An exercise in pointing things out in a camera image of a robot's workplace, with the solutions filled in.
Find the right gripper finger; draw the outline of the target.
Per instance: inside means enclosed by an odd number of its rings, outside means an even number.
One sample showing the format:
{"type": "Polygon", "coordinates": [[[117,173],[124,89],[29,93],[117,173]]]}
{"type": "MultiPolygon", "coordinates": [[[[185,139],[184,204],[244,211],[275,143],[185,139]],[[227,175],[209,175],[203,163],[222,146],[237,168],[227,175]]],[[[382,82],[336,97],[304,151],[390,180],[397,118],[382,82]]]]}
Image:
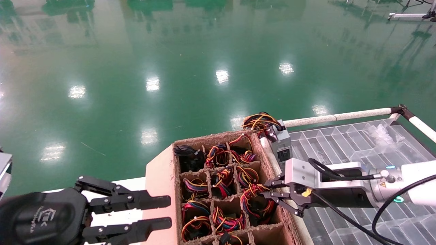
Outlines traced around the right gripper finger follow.
{"type": "Polygon", "coordinates": [[[276,177],[267,180],[264,186],[268,189],[275,188],[288,188],[289,191],[300,191],[301,185],[292,181],[285,180],[284,175],[277,175],[276,177]]]}
{"type": "Polygon", "coordinates": [[[271,199],[273,202],[275,202],[277,205],[281,206],[291,214],[294,214],[297,217],[303,218],[304,217],[304,209],[301,206],[297,206],[297,208],[294,208],[285,200],[291,200],[290,193],[282,193],[282,192],[271,192],[271,191],[263,191],[260,193],[264,198],[271,199]]]}

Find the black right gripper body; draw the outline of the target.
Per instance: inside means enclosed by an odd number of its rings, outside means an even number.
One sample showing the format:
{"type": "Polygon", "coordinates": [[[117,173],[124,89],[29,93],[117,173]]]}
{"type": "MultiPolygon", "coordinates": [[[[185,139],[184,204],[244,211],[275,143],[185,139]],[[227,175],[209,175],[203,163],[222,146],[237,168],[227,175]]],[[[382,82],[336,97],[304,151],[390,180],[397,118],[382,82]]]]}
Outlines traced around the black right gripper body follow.
{"type": "Polygon", "coordinates": [[[303,200],[305,208],[311,207],[328,207],[319,197],[313,193],[317,192],[321,197],[331,203],[332,206],[338,208],[373,208],[373,203],[369,200],[366,189],[363,187],[348,187],[348,188],[330,188],[330,189],[314,189],[308,197],[303,197],[302,193],[307,190],[307,187],[301,184],[295,184],[296,195],[303,200]]]}

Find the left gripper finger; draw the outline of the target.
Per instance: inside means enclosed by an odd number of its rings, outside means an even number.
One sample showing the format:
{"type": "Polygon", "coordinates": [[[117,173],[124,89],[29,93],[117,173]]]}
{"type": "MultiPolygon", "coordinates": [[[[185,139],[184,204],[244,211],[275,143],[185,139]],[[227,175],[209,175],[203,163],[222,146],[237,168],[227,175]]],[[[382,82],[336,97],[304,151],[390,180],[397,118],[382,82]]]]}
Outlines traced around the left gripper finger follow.
{"type": "Polygon", "coordinates": [[[170,206],[168,195],[151,196],[147,190],[131,191],[122,185],[90,176],[81,176],[75,183],[78,192],[90,191],[103,195],[102,198],[92,199],[89,211],[95,214],[120,212],[132,209],[150,210],[170,206]]]}
{"type": "Polygon", "coordinates": [[[84,228],[82,244],[130,245],[145,242],[153,231],[172,227],[170,217],[139,220],[132,224],[95,226],[84,228]]]}

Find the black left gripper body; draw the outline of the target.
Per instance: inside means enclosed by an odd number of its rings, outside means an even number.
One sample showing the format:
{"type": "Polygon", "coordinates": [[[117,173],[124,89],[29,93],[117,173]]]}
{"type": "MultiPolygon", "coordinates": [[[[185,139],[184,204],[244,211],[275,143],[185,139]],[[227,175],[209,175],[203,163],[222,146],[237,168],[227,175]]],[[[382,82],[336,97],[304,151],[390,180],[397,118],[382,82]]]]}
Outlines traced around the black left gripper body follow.
{"type": "Polygon", "coordinates": [[[79,245],[88,200],[73,188],[1,200],[2,245],[79,245]]]}

